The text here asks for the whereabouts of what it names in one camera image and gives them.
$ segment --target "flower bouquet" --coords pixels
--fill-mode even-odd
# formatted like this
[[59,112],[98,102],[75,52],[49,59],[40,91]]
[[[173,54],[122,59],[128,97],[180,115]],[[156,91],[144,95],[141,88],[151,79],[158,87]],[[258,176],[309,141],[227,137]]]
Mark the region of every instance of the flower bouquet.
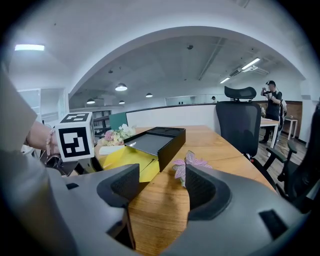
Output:
[[180,178],[181,185],[183,187],[186,187],[186,165],[194,165],[194,166],[203,166],[212,169],[212,166],[208,164],[207,161],[204,161],[203,159],[199,160],[196,159],[195,153],[192,151],[188,151],[185,155],[185,159],[177,159],[173,161],[174,166],[172,167],[173,170],[175,170],[174,177],[176,179]]
[[119,146],[124,144],[124,140],[136,135],[135,127],[123,124],[119,130],[108,130],[103,138],[99,139],[98,144],[102,146]]

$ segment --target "arched ceiling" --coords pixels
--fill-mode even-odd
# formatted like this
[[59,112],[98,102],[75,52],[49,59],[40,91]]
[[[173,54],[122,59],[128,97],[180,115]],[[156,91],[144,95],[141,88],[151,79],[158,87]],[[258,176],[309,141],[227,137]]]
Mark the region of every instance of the arched ceiling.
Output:
[[[71,97],[70,108],[83,108],[87,99],[114,96],[133,103],[145,99],[144,90],[161,90],[171,96],[172,84],[193,83],[197,87],[218,86],[235,69],[259,57],[259,69],[239,73],[224,85],[244,77],[265,76],[283,64],[274,56],[251,45],[216,36],[179,36],[156,41],[121,55],[91,76]],[[119,83],[128,90],[115,91]]]
[[45,52],[12,53],[9,74],[17,88],[62,87],[72,96],[100,69],[138,47],[178,36],[214,36],[257,48],[303,77],[297,47],[307,41],[279,7],[265,2],[47,1],[14,27],[11,42],[44,44]]

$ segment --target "wooden desk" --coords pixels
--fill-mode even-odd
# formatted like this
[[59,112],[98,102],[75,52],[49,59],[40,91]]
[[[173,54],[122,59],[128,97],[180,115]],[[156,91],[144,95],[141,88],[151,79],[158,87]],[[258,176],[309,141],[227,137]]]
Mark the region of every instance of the wooden desk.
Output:
[[[179,127],[186,129],[185,144],[129,205],[136,250],[143,255],[158,255],[186,228],[189,195],[180,180],[175,179],[172,162],[184,159],[188,150],[216,170],[256,180],[273,190],[254,165],[220,135],[204,125]],[[148,129],[136,128],[136,131]]]
[[298,127],[298,119],[294,119],[294,118],[291,118],[291,117],[285,117],[284,120],[285,121],[290,121],[290,130],[289,130],[289,134],[288,134],[288,140],[290,140],[290,138],[291,138],[292,124],[293,124],[293,122],[295,122],[294,132],[293,132],[293,138],[295,139],[296,138],[297,127]]
[[265,126],[274,126],[271,145],[270,145],[270,148],[274,148],[275,143],[276,143],[278,127],[279,127],[279,121],[275,121],[275,120],[271,120],[271,119],[267,119],[267,118],[262,117],[260,127],[265,127]]

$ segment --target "man in black shirt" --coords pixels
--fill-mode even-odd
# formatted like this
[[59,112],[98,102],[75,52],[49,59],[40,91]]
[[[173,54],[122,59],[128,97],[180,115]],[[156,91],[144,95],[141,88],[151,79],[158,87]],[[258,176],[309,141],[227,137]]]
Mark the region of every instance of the man in black shirt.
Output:
[[[266,108],[266,115],[265,118],[279,121],[279,112],[280,112],[280,103],[282,99],[282,93],[280,91],[276,91],[276,83],[272,80],[267,82],[269,86],[269,91],[265,87],[262,88],[261,95],[266,96],[268,99],[268,107]],[[270,132],[274,128],[272,126],[267,126],[265,128],[265,135],[260,143],[267,143],[269,140]]]

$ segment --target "yellow folder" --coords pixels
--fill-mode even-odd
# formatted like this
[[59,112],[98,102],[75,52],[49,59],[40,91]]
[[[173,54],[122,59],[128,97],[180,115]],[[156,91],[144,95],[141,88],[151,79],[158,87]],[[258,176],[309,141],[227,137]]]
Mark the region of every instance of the yellow folder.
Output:
[[160,171],[158,158],[154,155],[139,151],[135,148],[125,146],[109,154],[103,163],[104,170],[110,170],[116,167],[139,164],[139,181],[150,182]]

